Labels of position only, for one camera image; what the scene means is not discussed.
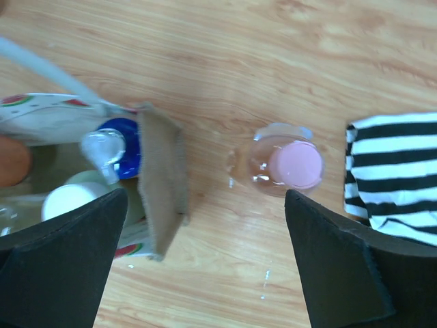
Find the pink cap bottle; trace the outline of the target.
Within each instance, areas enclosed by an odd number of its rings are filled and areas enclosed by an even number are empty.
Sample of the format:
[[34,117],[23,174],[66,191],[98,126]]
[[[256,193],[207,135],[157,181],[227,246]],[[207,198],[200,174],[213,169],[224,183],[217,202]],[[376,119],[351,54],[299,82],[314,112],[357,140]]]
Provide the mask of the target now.
[[303,126],[272,123],[229,152],[229,187],[237,182],[263,194],[308,193],[322,181],[324,159]]

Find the watermelon print canvas bag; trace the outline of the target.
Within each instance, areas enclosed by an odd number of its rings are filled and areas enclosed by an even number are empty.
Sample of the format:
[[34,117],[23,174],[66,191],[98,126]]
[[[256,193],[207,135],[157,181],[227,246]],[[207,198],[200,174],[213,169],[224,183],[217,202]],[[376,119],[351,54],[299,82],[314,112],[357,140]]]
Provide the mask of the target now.
[[1,100],[1,134],[31,149],[33,168],[1,197],[24,202],[27,194],[43,194],[80,172],[99,172],[82,154],[84,135],[113,118],[139,126],[141,163],[137,191],[145,219],[123,227],[116,256],[147,256],[160,261],[178,231],[188,221],[188,176],[181,126],[144,103],[128,109],[100,98],[86,85],[34,52],[7,38],[2,56],[53,83],[65,94],[27,93]]

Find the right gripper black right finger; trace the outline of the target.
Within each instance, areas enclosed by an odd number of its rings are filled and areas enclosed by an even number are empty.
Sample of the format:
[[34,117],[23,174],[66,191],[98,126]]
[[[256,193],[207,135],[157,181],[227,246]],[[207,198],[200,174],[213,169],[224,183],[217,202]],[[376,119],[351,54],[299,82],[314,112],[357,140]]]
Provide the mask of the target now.
[[436,248],[379,233],[293,190],[285,218],[312,327],[435,327]]

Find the large cream lid bottle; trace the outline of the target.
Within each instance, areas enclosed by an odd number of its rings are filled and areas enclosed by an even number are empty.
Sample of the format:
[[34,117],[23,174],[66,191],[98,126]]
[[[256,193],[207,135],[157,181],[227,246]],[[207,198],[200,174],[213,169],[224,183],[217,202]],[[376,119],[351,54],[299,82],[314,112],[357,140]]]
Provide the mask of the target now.
[[115,184],[107,184],[100,172],[89,170],[70,177],[63,185],[51,191],[42,205],[43,221],[68,213],[118,188],[124,189],[128,195],[128,210],[125,226],[145,219],[145,211],[137,191],[136,178],[119,180]]

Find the blue spray bottle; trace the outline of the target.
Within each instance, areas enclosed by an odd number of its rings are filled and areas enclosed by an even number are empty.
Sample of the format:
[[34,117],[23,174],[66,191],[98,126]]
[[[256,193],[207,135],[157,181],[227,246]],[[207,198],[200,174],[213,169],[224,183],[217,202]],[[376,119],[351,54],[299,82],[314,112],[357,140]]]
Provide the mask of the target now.
[[84,135],[80,148],[106,182],[113,185],[138,175],[141,163],[139,137],[137,122],[113,118]]

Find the black white striped cloth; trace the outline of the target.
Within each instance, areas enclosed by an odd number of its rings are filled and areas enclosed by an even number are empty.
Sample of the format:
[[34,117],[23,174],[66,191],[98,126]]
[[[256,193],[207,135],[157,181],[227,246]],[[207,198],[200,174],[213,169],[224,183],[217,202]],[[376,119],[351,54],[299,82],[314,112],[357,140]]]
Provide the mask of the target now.
[[377,115],[346,129],[344,210],[374,230],[436,245],[436,114]]

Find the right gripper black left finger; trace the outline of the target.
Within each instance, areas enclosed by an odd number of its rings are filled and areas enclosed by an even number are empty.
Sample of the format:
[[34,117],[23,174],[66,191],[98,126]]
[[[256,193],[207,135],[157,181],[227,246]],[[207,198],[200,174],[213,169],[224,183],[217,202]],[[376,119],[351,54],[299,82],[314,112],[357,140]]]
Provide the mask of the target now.
[[1,326],[92,327],[127,208],[116,189],[1,237]]

